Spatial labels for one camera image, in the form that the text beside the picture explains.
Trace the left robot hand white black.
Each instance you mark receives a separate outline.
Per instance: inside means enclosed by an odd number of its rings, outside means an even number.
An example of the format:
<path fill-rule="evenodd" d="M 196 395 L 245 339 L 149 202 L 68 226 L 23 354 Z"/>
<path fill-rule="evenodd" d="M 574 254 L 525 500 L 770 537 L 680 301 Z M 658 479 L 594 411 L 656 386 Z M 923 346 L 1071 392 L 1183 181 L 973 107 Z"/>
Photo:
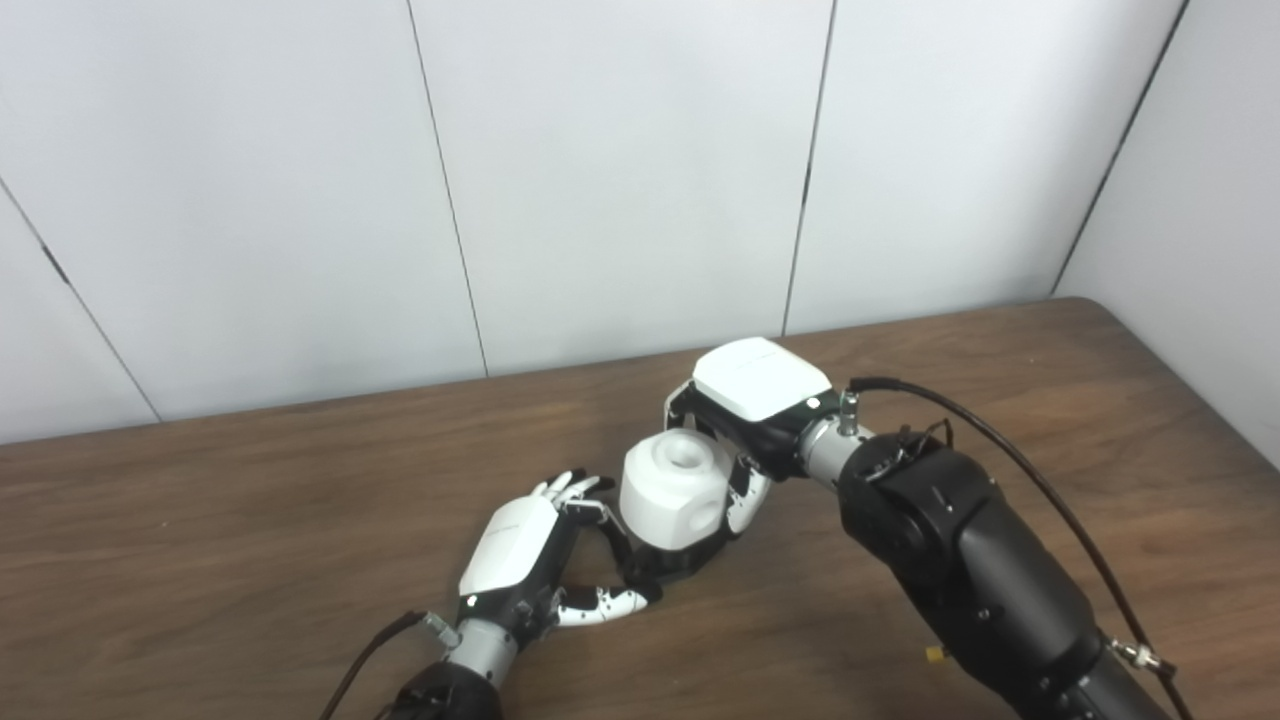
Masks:
<path fill-rule="evenodd" d="M 582 530 L 599 530 L 617 564 L 630 560 L 630 538 L 602 498 L 613 488 L 609 477 L 576 468 L 493 512 L 460 579 L 460 639 L 445 664 L 498 688 L 518 655 L 554 629 L 611 623 L 660 602 L 653 582 L 564 583 Z"/>

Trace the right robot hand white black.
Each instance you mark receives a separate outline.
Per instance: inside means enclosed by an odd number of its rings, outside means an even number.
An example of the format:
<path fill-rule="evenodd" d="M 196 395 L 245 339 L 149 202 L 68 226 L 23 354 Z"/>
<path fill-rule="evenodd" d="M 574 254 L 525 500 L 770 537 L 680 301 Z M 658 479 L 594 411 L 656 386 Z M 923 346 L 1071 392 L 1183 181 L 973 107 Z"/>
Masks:
<path fill-rule="evenodd" d="M 774 483 L 792 478 L 836 489 L 845 464 L 876 433 L 858 420 L 827 374 L 772 340 L 736 340 L 701 355 L 664 405 L 667 430 L 732 446 L 722 527 L 740 537 Z"/>

